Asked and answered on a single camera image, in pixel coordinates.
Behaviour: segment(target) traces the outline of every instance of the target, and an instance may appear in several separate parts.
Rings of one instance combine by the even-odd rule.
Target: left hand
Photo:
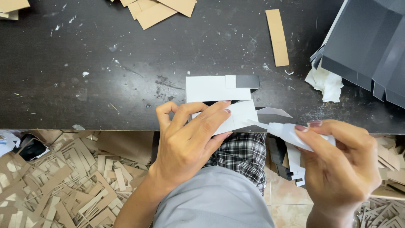
[[[167,102],[156,108],[160,125],[158,156],[149,169],[149,175],[158,180],[167,191],[192,178],[223,140],[232,132],[212,135],[230,116],[226,109],[230,101],[219,101],[210,107],[202,102],[180,105]],[[174,112],[173,120],[169,114]],[[186,126],[189,115],[200,113]]]

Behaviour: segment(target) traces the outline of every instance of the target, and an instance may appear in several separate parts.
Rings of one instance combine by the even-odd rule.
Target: finger
[[[201,112],[198,116],[190,121],[182,130],[184,133],[192,136],[198,127],[204,123],[209,117],[214,115],[220,110],[226,109],[230,105],[230,101],[218,101],[215,104],[209,106],[206,110]]]
[[[212,137],[212,139],[210,139],[205,145],[205,153],[203,154],[203,156],[209,158],[230,135],[232,135],[231,131]]]
[[[180,105],[172,120],[173,128],[175,130],[182,128],[191,114],[202,112],[207,108],[208,106],[203,102],[192,102]]]
[[[207,118],[194,132],[189,140],[192,145],[205,146],[217,129],[231,116],[228,109],[219,110],[211,117]]]
[[[337,120],[318,120],[309,122],[310,129],[318,134],[333,135],[346,146],[354,149],[367,146],[369,133],[366,129]]]
[[[166,129],[170,125],[171,112],[176,113],[178,106],[173,101],[166,102],[156,108],[156,115],[158,116],[158,121],[160,129]]]
[[[355,175],[350,162],[341,150],[326,141],[314,131],[308,131],[303,126],[295,126],[295,133],[323,160],[332,173],[347,178],[347,175]]]

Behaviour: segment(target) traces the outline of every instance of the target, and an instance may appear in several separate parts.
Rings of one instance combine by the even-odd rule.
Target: tiled floor
[[[267,177],[264,199],[276,228],[304,228],[313,206],[307,191],[271,171],[269,161],[264,172]]]

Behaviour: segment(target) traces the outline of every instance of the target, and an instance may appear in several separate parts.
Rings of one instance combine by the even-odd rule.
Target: hand
[[[313,211],[328,218],[353,217],[353,212],[381,184],[377,142],[367,130],[336,120],[296,126],[298,137],[314,152],[305,157],[305,184]],[[320,135],[333,135],[333,146]]]
[[[230,101],[210,107],[201,102],[180,105],[167,102],[156,108],[160,125],[158,156],[149,174],[164,183],[168,191],[197,173],[232,132],[212,135],[230,116]],[[169,113],[174,112],[170,121]],[[201,112],[186,126],[189,115]]]

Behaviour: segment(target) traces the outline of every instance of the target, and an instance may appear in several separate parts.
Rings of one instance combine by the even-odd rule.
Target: gray shirt
[[[275,226],[251,181],[235,171],[210,166],[163,198],[153,227]]]

